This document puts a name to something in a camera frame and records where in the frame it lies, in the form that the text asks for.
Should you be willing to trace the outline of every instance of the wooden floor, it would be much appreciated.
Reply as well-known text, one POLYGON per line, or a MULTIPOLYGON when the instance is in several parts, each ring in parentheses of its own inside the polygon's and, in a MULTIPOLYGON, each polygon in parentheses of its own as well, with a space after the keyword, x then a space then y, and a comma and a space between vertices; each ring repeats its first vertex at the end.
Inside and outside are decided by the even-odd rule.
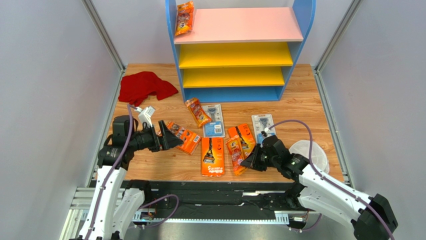
MULTIPOLYGON (((176 68, 173 64, 129 64, 126 75, 142 71, 156 73, 161 79, 169 81, 180 91, 176 68)), ((156 109, 152 122, 157 126, 159 120, 173 121, 200 136, 203 135, 203 129, 196 127, 196 122, 183 103, 180 93, 161 101, 158 101, 155 96, 150 96, 140 107, 144 108, 149 105, 156 109)), ((342 171, 310 65, 297 65, 281 101, 233 102, 221 105, 226 130, 247 123, 253 131, 251 116, 254 114, 272 114, 275 123, 286 119, 304 121, 312 130, 313 140, 327 154, 330 164, 329 174, 337 180, 343 181, 342 171)), ((127 115, 126 106, 125 102, 118 102, 113 118, 127 115)), ((133 117, 137 119, 138 115, 134 113, 133 117)), ((305 127, 299 123, 279 125, 276 127, 276 132, 287 148, 299 140, 309 139, 305 127)), ((156 153, 148 150, 137 151, 130 162, 125 178, 151 181, 292 182, 281 176, 275 168, 269 168, 264 172, 249 169, 242 175, 235 176, 228 154, 225 155, 225 175, 221 177, 201 176, 200 148, 199 145, 193 155, 188 155, 178 149, 156 153)))

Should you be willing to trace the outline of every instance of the gray wall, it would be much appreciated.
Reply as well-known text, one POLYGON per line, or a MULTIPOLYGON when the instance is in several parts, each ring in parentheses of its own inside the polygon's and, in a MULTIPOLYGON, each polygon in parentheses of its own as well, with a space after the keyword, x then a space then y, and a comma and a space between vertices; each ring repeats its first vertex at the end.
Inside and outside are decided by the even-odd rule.
POLYGON ((323 73, 356 188, 424 239, 426 2, 364 0, 323 73))
MULTIPOLYGON (((166 0, 92 1, 125 64, 174 63, 167 33, 166 0)), ((293 1, 194 0, 194 5, 196 9, 288 7, 293 1)), ((351 1, 316 1, 315 21, 298 63, 317 64, 351 1)))
POLYGON ((0 2, 0 233, 57 240, 119 71, 80 0, 0 2))

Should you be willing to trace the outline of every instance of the blue and white package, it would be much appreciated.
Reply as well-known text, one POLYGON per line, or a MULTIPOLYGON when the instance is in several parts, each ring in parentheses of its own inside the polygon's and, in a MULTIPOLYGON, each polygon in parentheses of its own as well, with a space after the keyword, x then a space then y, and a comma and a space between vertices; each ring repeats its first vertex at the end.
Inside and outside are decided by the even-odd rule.
MULTIPOLYGON (((258 114, 258 115, 251 115, 251 121, 253 122, 253 129, 254 129, 254 136, 256 137, 256 143, 262 144, 265 137, 262 135, 262 131, 265 130, 265 128, 269 128, 270 126, 274 125, 274 121, 272 119, 271 114, 258 114)), ((267 133, 267 137, 276 135, 277 132, 275 131, 275 127, 270 129, 267 133)))
POLYGON ((204 105, 202 109, 211 118, 211 122, 206 123, 202 129, 205 138, 224 138, 225 126, 220 104, 204 105))

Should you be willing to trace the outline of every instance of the red towel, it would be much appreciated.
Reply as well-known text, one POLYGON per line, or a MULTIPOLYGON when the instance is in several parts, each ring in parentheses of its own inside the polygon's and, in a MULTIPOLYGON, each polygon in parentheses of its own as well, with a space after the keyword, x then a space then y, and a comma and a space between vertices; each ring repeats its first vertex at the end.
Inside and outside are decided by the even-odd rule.
POLYGON ((118 100, 138 107, 148 95, 156 95, 157 100, 163 100, 177 93, 170 82, 161 80, 152 71, 142 71, 123 77, 118 100))

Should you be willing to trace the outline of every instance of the blue shelf frame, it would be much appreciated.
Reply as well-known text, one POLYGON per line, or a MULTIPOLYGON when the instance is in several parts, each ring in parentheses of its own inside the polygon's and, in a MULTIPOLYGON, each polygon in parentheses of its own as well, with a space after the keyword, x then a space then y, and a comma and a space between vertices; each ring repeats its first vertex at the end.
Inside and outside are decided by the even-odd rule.
POLYGON ((293 65, 281 67, 285 81, 284 86, 184 88, 184 71, 179 68, 181 46, 179 44, 175 44, 175 24, 178 13, 177 4, 176 0, 165 0, 165 16, 168 36, 170 38, 183 101, 185 102, 191 98, 198 98, 202 103, 279 101, 286 90, 303 46, 305 45, 309 32, 311 31, 312 24, 314 23, 316 7, 316 0, 294 0, 292 8, 299 24, 303 41, 287 42, 293 59, 293 65))

